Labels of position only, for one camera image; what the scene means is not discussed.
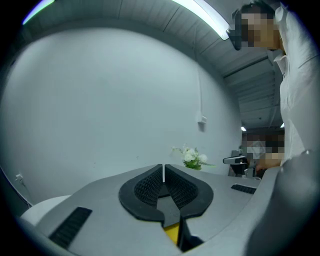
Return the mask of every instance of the person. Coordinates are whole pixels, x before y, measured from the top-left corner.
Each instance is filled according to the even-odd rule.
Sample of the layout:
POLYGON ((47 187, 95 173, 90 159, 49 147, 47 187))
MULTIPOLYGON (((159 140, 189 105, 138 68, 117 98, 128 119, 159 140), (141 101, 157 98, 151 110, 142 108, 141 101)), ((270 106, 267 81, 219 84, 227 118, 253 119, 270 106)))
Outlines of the person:
POLYGON ((232 13, 234 48, 263 47, 281 50, 276 62, 283 74, 280 110, 284 123, 284 157, 261 161, 256 171, 283 165, 305 150, 320 145, 320 56, 311 35, 296 14, 279 1, 252 1, 232 13))

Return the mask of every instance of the white shirt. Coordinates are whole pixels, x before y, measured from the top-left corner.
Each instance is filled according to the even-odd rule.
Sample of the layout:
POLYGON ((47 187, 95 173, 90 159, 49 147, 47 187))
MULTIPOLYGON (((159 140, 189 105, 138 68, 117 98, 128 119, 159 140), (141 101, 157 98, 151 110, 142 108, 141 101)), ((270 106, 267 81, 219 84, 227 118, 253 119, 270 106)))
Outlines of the white shirt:
POLYGON ((275 21, 287 55, 279 55, 283 74, 280 108, 284 122, 284 159, 320 146, 320 56, 317 46, 299 18, 281 5, 275 21))

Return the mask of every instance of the wall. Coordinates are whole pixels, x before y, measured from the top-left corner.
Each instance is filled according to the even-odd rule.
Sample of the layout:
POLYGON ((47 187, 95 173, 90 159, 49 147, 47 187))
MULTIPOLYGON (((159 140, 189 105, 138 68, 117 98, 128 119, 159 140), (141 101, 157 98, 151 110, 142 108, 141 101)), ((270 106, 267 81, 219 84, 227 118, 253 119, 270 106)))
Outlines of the wall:
POLYGON ((38 203, 103 177, 158 164, 182 164, 187 143, 226 175, 222 159, 241 143, 238 102, 210 67, 151 37, 114 28, 44 37, 19 56, 0 103, 0 165, 38 203))

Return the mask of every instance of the machine surface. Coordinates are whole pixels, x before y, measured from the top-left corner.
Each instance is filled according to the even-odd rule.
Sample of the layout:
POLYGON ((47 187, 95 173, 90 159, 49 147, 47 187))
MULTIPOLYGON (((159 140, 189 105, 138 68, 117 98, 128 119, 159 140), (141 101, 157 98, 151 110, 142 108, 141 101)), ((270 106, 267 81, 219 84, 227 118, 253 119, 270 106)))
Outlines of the machine surface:
MULTIPOLYGON (((50 238, 75 209, 84 208, 90 212, 66 248, 71 253, 80 256, 106 253, 127 255, 128 252, 130 255, 182 254, 160 222, 135 218, 119 200, 119 190, 123 184, 155 166, 135 169, 86 185, 49 211, 36 229, 50 238)), ((191 235, 204 242, 186 254, 243 253, 252 229, 268 205, 280 168, 269 169, 262 180, 255 180, 172 166, 207 183, 214 194, 212 202, 201 216, 186 219, 191 235), (236 190, 231 188, 234 184, 256 190, 254 194, 236 190)))

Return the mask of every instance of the gray device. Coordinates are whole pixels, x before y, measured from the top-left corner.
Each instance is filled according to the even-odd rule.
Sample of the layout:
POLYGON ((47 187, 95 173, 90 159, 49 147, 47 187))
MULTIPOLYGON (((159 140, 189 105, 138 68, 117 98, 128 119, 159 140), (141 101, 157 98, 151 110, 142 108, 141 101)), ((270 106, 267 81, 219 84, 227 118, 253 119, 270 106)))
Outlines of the gray device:
MULTIPOLYGON (((200 216, 183 220, 190 236, 201 241, 184 254, 279 253, 317 209, 319 162, 319 152, 306 151, 282 167, 268 169, 262 180, 172 165, 184 176, 205 182, 213 191, 212 201, 200 216), (262 244, 258 241, 261 237, 265 239, 262 244)), ((61 255, 61 250, 65 255, 80 256, 181 255, 183 251, 169 239, 160 222, 138 219, 119 200, 119 190, 125 183, 154 167, 135 169, 86 185, 48 212, 35 228, 19 222, 33 241, 51 255, 61 255), (88 211, 80 214, 83 225, 64 250, 49 238, 77 208, 88 211)))

